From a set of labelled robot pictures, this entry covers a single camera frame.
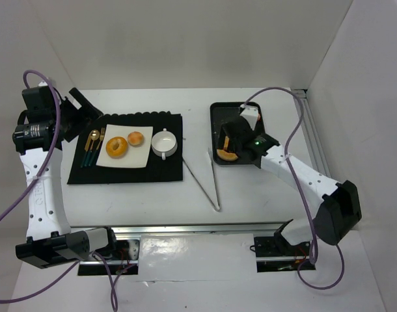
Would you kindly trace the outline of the steel serving tongs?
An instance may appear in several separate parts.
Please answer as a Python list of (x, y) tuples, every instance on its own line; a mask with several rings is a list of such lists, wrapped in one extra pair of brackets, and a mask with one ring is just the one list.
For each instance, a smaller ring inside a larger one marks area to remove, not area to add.
[(194, 171), (192, 171), (190, 165), (188, 165), (187, 161), (185, 159), (182, 159), (182, 161), (183, 161), (183, 165), (187, 168), (187, 171), (191, 174), (191, 177), (197, 183), (199, 189), (202, 191), (202, 193), (205, 195), (205, 197), (211, 204), (213, 210), (215, 212), (220, 213), (222, 211), (222, 208), (221, 208), (221, 202), (219, 199), (219, 190), (218, 190), (218, 186), (217, 186), (216, 172), (215, 172), (214, 161), (212, 158), (212, 149), (211, 148), (208, 148), (207, 154), (208, 154), (208, 164), (210, 165), (210, 168), (212, 171), (212, 182), (213, 182), (213, 188), (214, 188), (214, 193), (215, 193), (215, 200), (213, 200), (212, 197), (209, 195), (207, 190), (204, 188), (204, 185), (200, 182), (198, 177), (195, 175)]

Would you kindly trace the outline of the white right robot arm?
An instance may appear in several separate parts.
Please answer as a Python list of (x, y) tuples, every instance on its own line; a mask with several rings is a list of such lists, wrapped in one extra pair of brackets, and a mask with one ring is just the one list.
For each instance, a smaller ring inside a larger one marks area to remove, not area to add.
[(312, 220), (285, 222), (275, 234), (277, 240), (295, 246), (316, 237), (336, 246), (362, 218), (357, 187), (351, 181), (339, 183), (315, 171), (272, 136), (251, 129), (245, 118), (221, 126), (219, 146), (225, 143), (239, 158), (303, 192)]

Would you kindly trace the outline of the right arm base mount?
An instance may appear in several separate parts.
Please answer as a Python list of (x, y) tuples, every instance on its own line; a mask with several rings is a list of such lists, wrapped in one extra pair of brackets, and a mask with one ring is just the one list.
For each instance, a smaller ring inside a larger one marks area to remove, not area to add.
[(292, 246), (277, 242), (274, 236), (259, 236), (254, 237), (249, 249), (255, 254), (258, 273), (296, 271), (300, 264), (303, 264), (302, 270), (315, 269), (308, 261), (309, 242)]

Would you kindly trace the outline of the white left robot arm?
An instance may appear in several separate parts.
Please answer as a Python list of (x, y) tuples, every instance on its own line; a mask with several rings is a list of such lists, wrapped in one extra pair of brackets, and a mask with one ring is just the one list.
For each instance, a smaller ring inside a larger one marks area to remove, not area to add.
[(23, 90), (26, 105), (12, 135), (25, 170), (29, 193), (26, 241), (16, 246), (16, 257), (34, 267), (86, 261), (90, 254), (109, 254), (117, 242), (110, 227), (73, 232), (64, 210), (61, 185), (62, 142), (80, 135), (102, 112), (76, 88), (60, 98), (48, 86)]

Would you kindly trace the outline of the small round bun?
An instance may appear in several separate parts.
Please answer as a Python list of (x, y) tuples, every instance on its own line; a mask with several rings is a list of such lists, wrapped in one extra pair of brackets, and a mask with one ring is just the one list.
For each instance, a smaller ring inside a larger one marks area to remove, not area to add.
[(144, 142), (144, 135), (139, 131), (133, 131), (128, 135), (128, 144), (131, 146), (141, 146)]

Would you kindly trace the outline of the dark orange ring doughnut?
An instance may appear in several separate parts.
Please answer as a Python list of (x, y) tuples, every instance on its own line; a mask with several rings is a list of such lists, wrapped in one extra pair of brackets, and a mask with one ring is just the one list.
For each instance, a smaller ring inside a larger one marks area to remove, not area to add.
[(107, 141), (106, 152), (113, 159), (125, 156), (128, 151), (128, 142), (124, 137), (115, 136)]

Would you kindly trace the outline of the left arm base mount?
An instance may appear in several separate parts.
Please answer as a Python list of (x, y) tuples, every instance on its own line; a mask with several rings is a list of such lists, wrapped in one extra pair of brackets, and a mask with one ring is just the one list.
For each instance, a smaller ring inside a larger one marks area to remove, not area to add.
[[(99, 254), (106, 260), (112, 277), (135, 276), (139, 272), (141, 236), (120, 236), (116, 239), (116, 248), (112, 251), (101, 251)], [(92, 256), (79, 265), (78, 276), (106, 276), (107, 270), (98, 256)]]

